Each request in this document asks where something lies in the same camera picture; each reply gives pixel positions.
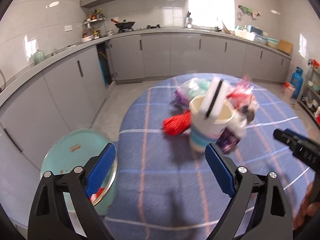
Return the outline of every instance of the tiled wall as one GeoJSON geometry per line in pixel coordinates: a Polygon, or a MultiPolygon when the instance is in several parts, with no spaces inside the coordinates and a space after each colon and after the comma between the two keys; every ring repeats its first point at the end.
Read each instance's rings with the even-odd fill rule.
{"type": "Polygon", "coordinates": [[[236,7],[236,26],[253,25],[268,33],[270,38],[278,38],[278,21],[279,16],[271,12],[271,10],[278,10],[277,0],[235,0],[236,7]],[[256,20],[251,16],[243,14],[242,19],[237,18],[239,11],[238,5],[242,5],[260,11],[261,16],[256,20]]]}
{"type": "Polygon", "coordinates": [[[308,0],[278,0],[278,3],[279,36],[293,43],[294,66],[302,67],[306,74],[309,58],[315,58],[320,62],[320,20],[308,0]],[[307,42],[305,58],[299,53],[300,35],[307,42]]]}
{"type": "Polygon", "coordinates": [[[135,21],[134,28],[145,28],[147,25],[183,26],[188,12],[188,0],[115,0],[91,8],[103,9],[107,20],[97,25],[101,33],[118,29],[110,19],[119,17],[119,21],[135,21]]]}
{"type": "Polygon", "coordinates": [[[80,0],[13,0],[0,21],[0,68],[6,79],[31,63],[25,53],[25,37],[36,39],[38,48],[48,54],[80,41],[86,14],[80,0]],[[55,1],[59,4],[49,7],[55,1]],[[73,30],[65,32],[65,25],[72,25],[73,30]]]}

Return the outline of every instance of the red string bundle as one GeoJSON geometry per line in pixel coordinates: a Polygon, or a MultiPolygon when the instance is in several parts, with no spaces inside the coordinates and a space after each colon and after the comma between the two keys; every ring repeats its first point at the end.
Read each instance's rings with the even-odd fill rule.
{"type": "Polygon", "coordinates": [[[191,113],[187,110],[183,114],[174,115],[163,121],[164,132],[170,135],[183,133],[191,125],[191,113]]]}

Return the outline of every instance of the silver bolt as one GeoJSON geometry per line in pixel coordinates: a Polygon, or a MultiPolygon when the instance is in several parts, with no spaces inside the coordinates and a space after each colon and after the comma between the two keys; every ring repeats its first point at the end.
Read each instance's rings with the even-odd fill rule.
{"type": "Polygon", "coordinates": [[[241,172],[241,173],[246,173],[247,169],[245,167],[241,166],[241,167],[238,168],[238,171],[241,172]]]}
{"type": "Polygon", "coordinates": [[[277,174],[275,172],[270,172],[269,173],[270,177],[272,177],[273,179],[275,179],[277,177],[277,174]]]}
{"type": "Polygon", "coordinates": [[[51,176],[51,171],[46,171],[46,172],[44,173],[44,176],[45,176],[46,178],[50,177],[50,176],[51,176]]]}
{"type": "Polygon", "coordinates": [[[75,169],[74,169],[75,173],[80,173],[81,171],[82,171],[82,167],[80,167],[80,166],[75,167],[75,169]]]}

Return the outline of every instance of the blue plaid tablecloth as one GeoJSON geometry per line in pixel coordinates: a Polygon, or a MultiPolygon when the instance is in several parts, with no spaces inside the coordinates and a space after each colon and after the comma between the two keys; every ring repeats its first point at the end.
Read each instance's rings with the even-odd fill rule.
{"type": "MultiPolygon", "coordinates": [[[[236,85],[239,78],[216,74],[236,85]]],[[[116,240],[205,240],[229,203],[203,154],[191,151],[188,134],[168,136],[162,121],[181,110],[173,93],[193,77],[212,79],[212,73],[177,76],[144,92],[129,108],[118,142],[117,195],[104,218],[116,240]]],[[[314,173],[273,139],[276,128],[307,135],[289,105],[268,90],[252,84],[260,108],[235,151],[228,156],[252,173],[275,171],[281,179],[292,213],[296,214],[314,173]]],[[[254,205],[237,234],[243,233],[254,205]]]]}

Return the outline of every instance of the cutting board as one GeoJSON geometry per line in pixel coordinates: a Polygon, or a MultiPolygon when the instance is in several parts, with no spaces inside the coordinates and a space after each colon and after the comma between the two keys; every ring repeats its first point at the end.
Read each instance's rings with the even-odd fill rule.
{"type": "Polygon", "coordinates": [[[280,50],[288,55],[291,54],[293,48],[293,44],[288,42],[288,41],[284,41],[284,40],[279,40],[278,46],[277,46],[277,50],[280,50]]]}

